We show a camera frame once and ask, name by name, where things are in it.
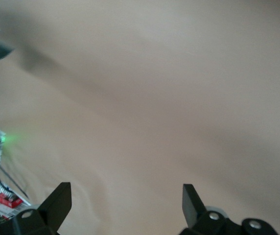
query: metal screw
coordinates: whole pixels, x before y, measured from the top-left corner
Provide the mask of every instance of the metal screw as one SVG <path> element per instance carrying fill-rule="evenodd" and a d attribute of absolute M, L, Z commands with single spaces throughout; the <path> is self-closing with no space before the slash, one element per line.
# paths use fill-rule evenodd
<path fill-rule="evenodd" d="M 219 215 L 215 212 L 211 212 L 210 213 L 210 218 L 213 220 L 218 220 L 219 219 Z"/>
<path fill-rule="evenodd" d="M 32 214 L 32 211 L 27 211 L 27 212 L 25 212 L 25 213 L 22 214 L 22 218 L 23 218 L 23 219 L 26 219 L 26 218 L 30 217 L 31 214 Z"/>
<path fill-rule="evenodd" d="M 252 228 L 254 228 L 254 229 L 260 229 L 260 228 L 262 227 L 261 224 L 258 223 L 258 222 L 255 221 L 255 220 L 251 220 L 251 221 L 249 222 L 249 224 L 250 224 L 250 226 L 251 226 Z"/>

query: black cable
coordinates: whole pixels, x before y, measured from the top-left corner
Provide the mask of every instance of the black cable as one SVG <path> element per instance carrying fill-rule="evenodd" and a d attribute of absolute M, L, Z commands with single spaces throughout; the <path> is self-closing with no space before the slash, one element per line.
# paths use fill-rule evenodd
<path fill-rule="evenodd" d="M 3 183 L 2 181 L 0 180 L 0 185 L 2 186 L 3 189 L 5 189 L 7 192 L 10 192 L 12 194 L 15 194 L 12 190 L 8 189 Z"/>
<path fill-rule="evenodd" d="M 4 168 L 0 165 L 1 171 L 16 185 L 16 187 L 29 199 L 28 195 L 23 191 L 21 187 L 15 182 L 15 180 L 4 170 Z"/>
<path fill-rule="evenodd" d="M 29 199 L 28 195 L 24 192 L 24 190 L 15 182 L 15 180 L 4 170 L 4 168 L 1 165 L 0 165 L 0 169 L 10 179 L 10 181 L 12 181 L 14 183 L 14 185 L 16 185 L 16 187 Z"/>

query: beige floor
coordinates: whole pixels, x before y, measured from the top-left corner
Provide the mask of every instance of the beige floor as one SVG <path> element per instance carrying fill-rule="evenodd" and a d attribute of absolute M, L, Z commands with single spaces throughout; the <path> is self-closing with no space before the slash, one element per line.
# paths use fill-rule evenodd
<path fill-rule="evenodd" d="M 62 235 L 176 235 L 183 183 L 280 233 L 280 1 L 0 0 L 0 28 L 3 164 L 35 204 L 72 183 Z"/>

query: wire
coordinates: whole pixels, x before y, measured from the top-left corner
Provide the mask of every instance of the wire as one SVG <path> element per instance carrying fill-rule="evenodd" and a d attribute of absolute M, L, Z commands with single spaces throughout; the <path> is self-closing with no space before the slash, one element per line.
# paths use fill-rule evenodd
<path fill-rule="evenodd" d="M 4 170 L 4 168 L 0 165 L 0 169 L 1 171 L 10 179 L 10 181 L 12 181 L 14 183 L 14 185 L 29 199 L 28 195 L 24 192 L 24 190 L 16 183 L 16 181 Z"/>
<path fill-rule="evenodd" d="M 21 187 L 15 182 L 15 180 L 4 170 L 4 168 L 0 165 L 1 171 L 16 185 L 16 187 L 29 199 L 28 195 L 23 191 Z"/>
<path fill-rule="evenodd" d="M 12 190 L 8 189 L 3 183 L 2 181 L 0 180 L 0 185 L 2 186 L 3 189 L 5 189 L 7 192 L 10 192 L 12 194 L 15 194 Z"/>

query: red component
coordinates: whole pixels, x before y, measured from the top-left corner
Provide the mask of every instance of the red component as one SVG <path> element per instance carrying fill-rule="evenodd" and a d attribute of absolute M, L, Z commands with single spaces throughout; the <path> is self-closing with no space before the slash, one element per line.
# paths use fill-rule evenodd
<path fill-rule="evenodd" d="M 20 199 L 16 195 L 14 195 L 12 197 L 8 197 L 4 193 L 0 193 L 0 203 L 8 206 L 10 208 L 15 208 L 16 206 L 18 206 L 22 202 L 23 202 L 22 199 Z"/>

